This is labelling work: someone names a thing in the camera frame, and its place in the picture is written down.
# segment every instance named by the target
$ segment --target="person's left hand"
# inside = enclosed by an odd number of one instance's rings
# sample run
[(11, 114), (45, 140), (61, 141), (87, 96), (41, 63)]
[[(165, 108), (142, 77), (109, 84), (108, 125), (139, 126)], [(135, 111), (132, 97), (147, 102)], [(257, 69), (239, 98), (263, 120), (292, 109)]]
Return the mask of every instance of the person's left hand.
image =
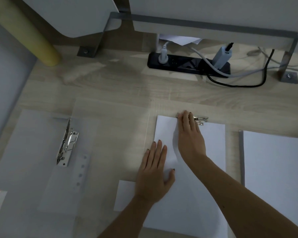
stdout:
[(175, 170), (169, 173), (167, 182), (163, 181), (163, 167), (167, 156), (167, 146), (162, 148), (161, 140), (152, 143), (142, 159), (136, 180), (135, 197), (151, 204), (158, 202), (175, 182)]

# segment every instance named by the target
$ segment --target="yellow tube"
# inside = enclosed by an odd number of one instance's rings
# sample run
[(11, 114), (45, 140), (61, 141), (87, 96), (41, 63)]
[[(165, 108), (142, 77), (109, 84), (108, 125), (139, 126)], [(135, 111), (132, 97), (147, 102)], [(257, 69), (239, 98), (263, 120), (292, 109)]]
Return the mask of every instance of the yellow tube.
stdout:
[(60, 62), (58, 51), (10, 0), (0, 0), (0, 24), (45, 65)]

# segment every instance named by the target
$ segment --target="metal frame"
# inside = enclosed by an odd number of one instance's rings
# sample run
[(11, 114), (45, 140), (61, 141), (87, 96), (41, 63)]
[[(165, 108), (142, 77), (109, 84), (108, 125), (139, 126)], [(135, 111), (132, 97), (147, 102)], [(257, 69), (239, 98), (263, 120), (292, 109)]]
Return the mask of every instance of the metal frame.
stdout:
[[(258, 35), (265, 35), (265, 36), (292, 38), (293, 42), (291, 44), (290, 50), (285, 51), (278, 73), (281, 77), (281, 81), (296, 83), (296, 81), (293, 80), (293, 78), (294, 79), (296, 78), (295, 77), (296, 75), (292, 76), (292, 74), (290, 74), (289, 72), (287, 72), (287, 74), (285, 74), (285, 72), (289, 64), (289, 61), (291, 59), (291, 56), (293, 55), (296, 45), (298, 43), (298, 32), (269, 29), (269, 28), (218, 24), (218, 23), (210, 23), (210, 22), (202, 22), (202, 21), (180, 20), (180, 19), (172, 19), (172, 18), (164, 18), (164, 17), (152, 17), (152, 16), (136, 15), (136, 14), (131, 14), (127, 12), (111, 12), (107, 20), (107, 23), (105, 25), (105, 28), (101, 33), (100, 40), (102, 39), (103, 34), (108, 26), (109, 20), (111, 19), (132, 20), (132, 21), (141, 21), (141, 22), (147, 22), (147, 23), (166, 24), (166, 25), (172, 25), (172, 26), (195, 27), (200, 29), (210, 29), (210, 30), (217, 30), (217, 31), (229, 31), (229, 32), (237, 32), (237, 33), (248, 33), (248, 34), (258, 34)], [(99, 43), (96, 45), (96, 47), (80, 47), (77, 56), (94, 58), (96, 55)]]

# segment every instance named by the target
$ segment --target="power strip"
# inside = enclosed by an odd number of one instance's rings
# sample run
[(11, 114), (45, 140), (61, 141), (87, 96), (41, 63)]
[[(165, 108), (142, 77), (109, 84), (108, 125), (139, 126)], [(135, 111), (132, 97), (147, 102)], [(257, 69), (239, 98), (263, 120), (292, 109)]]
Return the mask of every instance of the power strip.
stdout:
[[(192, 58), (185, 56), (177, 56), (168, 54), (168, 62), (166, 64), (161, 64), (158, 61), (160, 53), (150, 53), (148, 57), (147, 66), (149, 68), (189, 73), (189, 74), (198, 74), (198, 75), (210, 75), (213, 77), (227, 78), (216, 71), (214, 71), (203, 59), (201, 58)], [(220, 69), (221, 72), (226, 74), (231, 74), (231, 65), (229, 62)]]

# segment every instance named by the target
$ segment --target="wooden desk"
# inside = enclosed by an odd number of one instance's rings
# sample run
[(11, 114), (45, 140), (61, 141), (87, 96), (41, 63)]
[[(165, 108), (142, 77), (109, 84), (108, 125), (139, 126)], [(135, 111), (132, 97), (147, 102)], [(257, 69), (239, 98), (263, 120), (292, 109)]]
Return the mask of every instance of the wooden desk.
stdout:
[[(207, 57), (218, 48), (209, 42), (200, 46)], [(263, 67), (262, 55), (246, 57), (254, 47), (233, 48), (230, 63), (235, 70)], [(103, 137), (95, 140), (75, 237), (96, 237), (117, 216), (113, 205), (118, 180), (135, 180), (143, 150), (153, 140), (157, 115), (175, 116), (187, 109), (208, 116), (209, 122), (226, 124), (226, 171), (236, 180), (241, 179), (238, 130), (298, 137), (298, 85), (279, 82), (272, 71), (262, 87), (226, 88), (196, 75), (150, 70), (147, 53), (102, 50), (88, 59), (76, 56), (78, 47), (58, 49), (63, 55), (60, 65), (45, 67), (38, 61), (34, 66), (1, 135), (0, 158), (22, 108), (67, 115), (80, 108), (82, 115), (107, 120), (99, 129)], [(173, 45), (169, 50), (191, 54)], [(66, 85), (64, 77), (77, 78)], [(259, 72), (226, 82), (250, 85), (261, 78)], [(140, 237), (186, 236), (143, 228)]]

